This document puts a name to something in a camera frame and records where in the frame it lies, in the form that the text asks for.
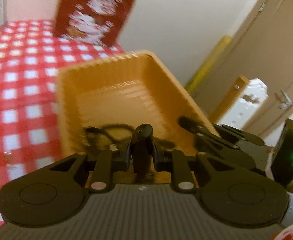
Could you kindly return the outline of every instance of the black cable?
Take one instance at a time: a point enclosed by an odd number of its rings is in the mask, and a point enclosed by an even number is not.
[[[111,136],[107,132],[107,130],[114,129],[114,128],[128,130],[129,132],[131,132],[131,134],[133,134],[133,132],[134,132],[134,128],[132,126],[130,126],[128,124],[124,124],[124,123],[108,124],[108,125],[103,126],[102,128],[97,128],[97,127],[93,127],[93,126],[84,128],[84,133],[85,133],[86,141],[89,144],[88,147],[89,147],[90,152],[92,152],[94,155],[98,155],[102,150],[99,149],[98,146],[96,145],[97,140],[95,138],[94,139],[89,138],[89,134],[94,134],[95,136],[96,135],[104,135],[111,141],[112,144],[115,144],[116,146],[118,146],[120,143],[130,139],[130,137],[127,137],[124,139],[116,139],[113,136]],[[159,139],[159,138],[154,138],[154,140],[156,140],[160,144],[160,146],[163,148],[174,148],[175,147],[174,142],[171,142],[171,141],[168,141],[165,139]]]

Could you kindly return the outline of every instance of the door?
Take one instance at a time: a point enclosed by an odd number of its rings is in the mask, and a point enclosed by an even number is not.
[[[244,130],[263,137],[293,111],[293,105],[280,109],[285,99],[281,90],[293,101],[293,0],[260,2],[265,3],[263,10],[253,9],[229,52],[218,60],[194,98],[211,113],[237,77],[261,79],[268,86],[269,98]]]

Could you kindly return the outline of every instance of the ribbed gray surface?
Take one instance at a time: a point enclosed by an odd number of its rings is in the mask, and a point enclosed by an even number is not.
[[[176,193],[170,185],[117,184],[109,193],[90,196],[78,214],[60,224],[22,228],[6,223],[0,240],[269,240],[281,229],[224,225],[208,216],[193,195]]]

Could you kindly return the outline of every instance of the wicker-textured tray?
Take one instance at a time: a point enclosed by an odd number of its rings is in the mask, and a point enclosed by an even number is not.
[[[217,134],[190,95],[162,62],[137,51],[61,69],[57,77],[58,124],[64,156],[85,151],[84,127],[149,123],[157,138],[194,155],[191,133],[179,127],[181,115]]]

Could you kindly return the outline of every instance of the door hinge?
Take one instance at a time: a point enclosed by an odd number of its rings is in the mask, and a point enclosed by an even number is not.
[[[265,7],[265,3],[261,5],[261,7],[259,8],[259,12],[262,12],[262,10],[264,9]]]

